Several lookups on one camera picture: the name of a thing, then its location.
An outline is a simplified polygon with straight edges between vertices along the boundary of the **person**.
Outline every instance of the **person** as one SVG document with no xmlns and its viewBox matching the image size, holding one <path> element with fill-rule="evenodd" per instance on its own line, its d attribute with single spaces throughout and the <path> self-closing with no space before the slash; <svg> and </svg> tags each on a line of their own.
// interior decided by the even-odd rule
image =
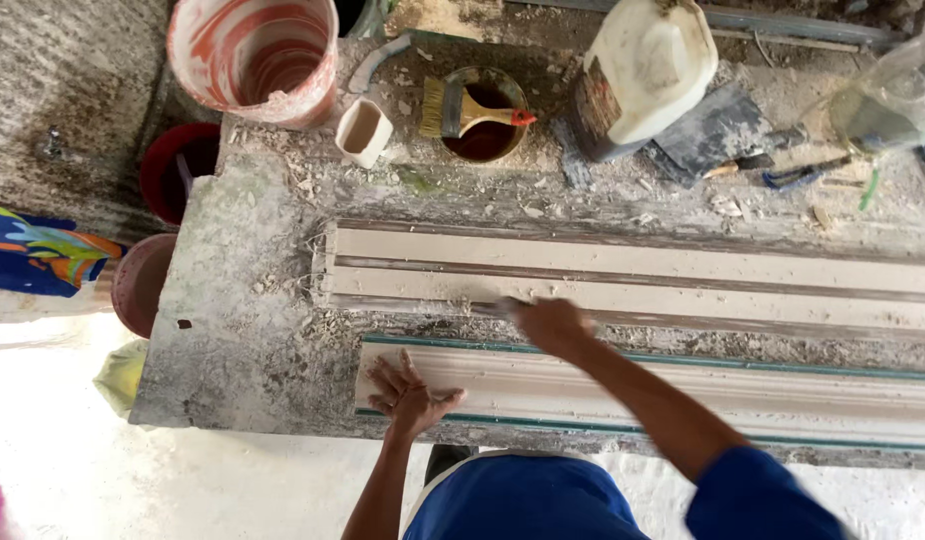
<svg viewBox="0 0 925 540">
<path fill-rule="evenodd" d="M 511 309 L 532 344 L 575 364 L 622 402 L 696 485 L 685 523 L 697 540 L 853 538 L 766 452 L 597 340 L 572 303 L 540 300 Z M 342 540 L 397 540 L 410 446 L 466 397 L 462 389 L 434 395 L 405 350 L 400 357 L 401 369 L 379 360 L 367 372 L 380 391 L 370 403 L 391 424 Z M 433 458 L 440 448 L 433 446 Z M 431 459 L 430 468 L 439 461 L 445 459 Z M 404 540 L 647 539 L 613 478 L 584 456 L 503 450 L 442 468 L 427 478 Z"/>
</svg>

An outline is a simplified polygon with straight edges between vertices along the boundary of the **work table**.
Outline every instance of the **work table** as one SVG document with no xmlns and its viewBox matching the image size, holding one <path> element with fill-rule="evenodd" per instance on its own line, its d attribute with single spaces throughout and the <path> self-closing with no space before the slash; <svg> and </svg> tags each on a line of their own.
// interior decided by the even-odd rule
<svg viewBox="0 0 925 540">
<path fill-rule="evenodd" d="M 339 115 L 359 96 L 343 91 L 362 58 L 384 40 L 341 40 L 336 111 L 305 131 L 255 125 L 227 115 L 216 177 L 198 178 L 179 231 L 149 343 L 135 424 L 195 426 L 267 434 L 380 438 L 385 420 L 357 417 L 354 390 L 365 334 L 524 342 L 489 318 L 347 312 L 313 306 L 311 263 L 336 217 L 532 230 L 582 230 L 660 240 L 785 245 L 806 253 L 881 254 L 925 259 L 925 172 L 914 153 L 880 162 L 872 208 L 862 191 L 821 182 L 781 195 L 755 175 L 732 174 L 683 189 L 637 153 L 591 164 L 589 190 L 565 185 L 561 147 L 547 122 L 565 105 L 582 57 L 572 51 L 415 36 L 380 64 L 364 97 L 394 131 L 371 170 L 345 163 L 333 142 Z M 420 48 L 432 60 L 421 55 Z M 853 64 L 846 55 L 846 62 Z M 500 68 L 521 86 L 539 121 L 511 154 L 465 163 L 418 135 L 422 80 L 467 66 Z M 829 71 L 721 64 L 717 80 L 750 90 L 777 128 L 788 127 L 821 92 L 845 80 Z M 776 155 L 779 166 L 830 156 L 810 144 Z M 855 164 L 836 180 L 867 180 Z M 714 198 L 745 207 L 718 211 Z M 813 217 L 824 207 L 829 229 Z M 925 371 L 925 344 L 804 339 L 771 334 L 649 326 L 605 326 L 624 349 L 752 361 Z M 423 440 L 444 443 L 654 452 L 639 435 L 441 423 Z M 925 468 L 925 454 L 840 448 L 771 447 L 784 460 Z"/>
</svg>

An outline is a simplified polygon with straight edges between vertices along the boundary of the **green strip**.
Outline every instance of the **green strip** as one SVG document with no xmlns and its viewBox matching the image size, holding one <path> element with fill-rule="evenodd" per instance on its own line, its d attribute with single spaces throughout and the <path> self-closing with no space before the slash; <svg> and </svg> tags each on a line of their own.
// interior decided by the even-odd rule
<svg viewBox="0 0 925 540">
<path fill-rule="evenodd" d="M 423 347 L 448 347 L 469 351 L 493 351 L 496 353 L 529 353 L 542 355 L 542 350 L 532 345 L 512 343 L 493 343 L 489 341 L 466 341 L 442 337 L 408 337 L 368 333 L 362 337 L 364 343 L 385 343 L 389 345 L 419 345 Z M 904 379 L 908 381 L 925 381 L 925 373 L 918 371 L 901 371 L 878 368 L 828 367 L 797 364 L 781 364 L 763 361 L 746 361 L 738 359 L 706 358 L 702 356 L 681 356 L 672 354 L 653 354 L 619 350 L 619 354 L 635 362 L 692 365 L 699 367 L 723 367 L 731 369 L 751 369 L 760 371 L 780 371 L 785 373 L 812 373 L 816 375 L 840 375 L 846 377 L 870 377 L 877 379 Z"/>
<path fill-rule="evenodd" d="M 383 416 L 383 413 L 371 408 L 356 408 L 357 416 Z M 572 430 L 576 432 L 600 432 L 606 434 L 635 434 L 645 436 L 646 431 L 638 425 L 611 425 L 607 423 L 565 422 L 561 420 L 541 420 L 534 418 L 516 418 L 512 416 L 487 416 L 483 414 L 449 413 L 443 416 L 450 422 L 470 422 L 475 424 L 500 424 L 519 428 L 539 428 L 542 430 Z M 813 439 L 805 437 L 781 437 L 774 435 L 745 435 L 750 441 L 788 444 L 797 446 L 827 446 L 839 448 L 859 448 L 873 450 L 925 451 L 924 444 L 884 443 L 878 441 L 853 441 L 836 439 Z"/>
</svg>

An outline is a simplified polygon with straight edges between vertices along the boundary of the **concrete floor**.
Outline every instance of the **concrete floor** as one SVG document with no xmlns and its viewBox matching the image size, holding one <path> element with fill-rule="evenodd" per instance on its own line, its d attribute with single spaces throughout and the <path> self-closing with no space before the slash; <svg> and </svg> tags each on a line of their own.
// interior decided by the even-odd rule
<svg viewBox="0 0 925 540">
<path fill-rule="evenodd" d="M 0 539 L 339 537 L 378 442 L 128 425 L 91 380 L 132 339 L 111 313 L 0 325 Z M 412 450 L 404 517 L 428 453 Z M 597 460 L 649 537 L 689 538 L 693 488 L 665 461 Z M 792 471 L 860 538 L 925 540 L 924 471 Z"/>
</svg>

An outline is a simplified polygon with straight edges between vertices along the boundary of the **blue shirt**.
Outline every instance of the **blue shirt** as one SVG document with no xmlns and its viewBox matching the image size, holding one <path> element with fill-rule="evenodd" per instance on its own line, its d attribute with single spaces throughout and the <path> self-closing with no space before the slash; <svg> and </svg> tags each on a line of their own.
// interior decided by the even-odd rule
<svg viewBox="0 0 925 540">
<path fill-rule="evenodd" d="M 842 527 L 767 453 L 731 448 L 699 475 L 697 540 L 843 540 Z M 432 488 L 404 540 L 648 540 L 613 478 L 574 457 L 472 459 Z"/>
</svg>

